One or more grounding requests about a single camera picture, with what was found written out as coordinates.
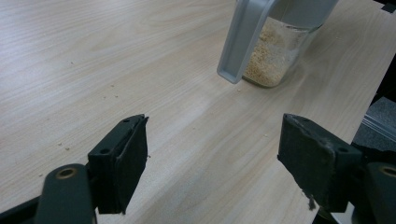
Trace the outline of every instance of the clear plastic container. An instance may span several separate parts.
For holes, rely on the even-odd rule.
[[[218,73],[272,88],[288,75],[338,0],[237,0]]]
[[[268,17],[243,78],[262,87],[275,87],[309,46],[316,30],[298,28]]]

